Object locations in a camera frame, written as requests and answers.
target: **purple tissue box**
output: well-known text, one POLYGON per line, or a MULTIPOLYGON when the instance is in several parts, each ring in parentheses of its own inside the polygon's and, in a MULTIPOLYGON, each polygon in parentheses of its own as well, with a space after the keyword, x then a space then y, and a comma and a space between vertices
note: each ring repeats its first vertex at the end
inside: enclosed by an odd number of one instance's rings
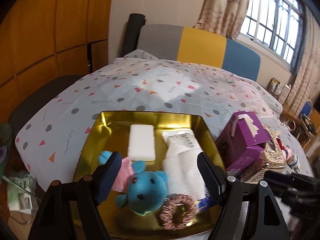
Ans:
POLYGON ((237 175, 251 163, 261 158, 265 142, 270 140, 270 135, 262 127, 261 122, 254 112, 236 112, 216 140, 216 145, 222 157, 228 175, 237 175), (236 124, 235 136, 231 136, 232 124, 240 114, 247 114, 258 127, 258 134, 252 136, 244 119, 236 124))

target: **yellow cushion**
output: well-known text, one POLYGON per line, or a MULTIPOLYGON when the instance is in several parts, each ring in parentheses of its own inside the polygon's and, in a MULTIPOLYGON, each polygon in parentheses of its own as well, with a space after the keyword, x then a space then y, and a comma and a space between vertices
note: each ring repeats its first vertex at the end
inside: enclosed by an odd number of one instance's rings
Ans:
POLYGON ((226 45, 225 37, 184 27, 177 60, 222 68, 226 45))

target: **beige curtain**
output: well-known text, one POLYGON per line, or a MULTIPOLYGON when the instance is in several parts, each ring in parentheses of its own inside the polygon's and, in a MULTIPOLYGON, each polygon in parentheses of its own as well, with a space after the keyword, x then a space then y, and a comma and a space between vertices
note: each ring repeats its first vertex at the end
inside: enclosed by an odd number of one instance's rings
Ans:
POLYGON ((195 28, 235 40, 248 5, 249 0, 206 0, 195 28))
POLYGON ((318 89, 320 73, 320 27, 311 12, 308 9, 306 11, 307 36, 301 66, 286 100, 289 114, 295 117, 300 114, 312 94, 319 93, 319 91, 314 92, 314 89, 318 89))

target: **plastic bag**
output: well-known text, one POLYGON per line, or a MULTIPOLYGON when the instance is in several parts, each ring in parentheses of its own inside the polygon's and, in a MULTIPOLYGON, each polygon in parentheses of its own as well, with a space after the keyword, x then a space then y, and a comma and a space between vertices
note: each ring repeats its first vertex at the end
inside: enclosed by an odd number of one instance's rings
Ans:
MULTIPOLYGON (((9 179, 24 188, 25 190, 35 194, 36 181, 26 171, 11 172, 9 179)), ((7 187, 8 206, 10 211, 19 211, 24 214, 36 215, 38 203, 34 196, 31 196, 15 185, 8 183, 7 187)))

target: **gold metal tray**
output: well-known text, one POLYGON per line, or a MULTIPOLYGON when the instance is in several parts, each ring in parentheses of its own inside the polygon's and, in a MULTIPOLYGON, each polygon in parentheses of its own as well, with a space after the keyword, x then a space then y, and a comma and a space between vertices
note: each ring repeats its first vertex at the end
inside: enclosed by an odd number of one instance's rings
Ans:
MULTIPOLYGON (((189 114, 172 114, 162 112, 105 111, 100 113, 84 144, 74 181, 86 174, 92 174, 98 166, 98 156, 104 150, 120 152, 122 158, 127 156, 131 124, 151 124, 155 127, 156 160, 146 162, 149 171, 162 170, 167 145, 162 138, 165 130, 193 130, 201 148, 215 165, 224 166, 213 138, 202 117, 189 114)), ((111 237, 119 239, 178 239, 196 235, 212 229, 216 223, 220 207, 215 206, 198 214, 183 230, 169 231, 163 229, 159 214, 156 212, 140 216, 128 207, 118 208, 115 197, 118 192, 111 191, 105 202, 99 206, 101 218, 111 237)), ((76 225, 81 226, 76 205, 72 204, 72 213, 76 225)))

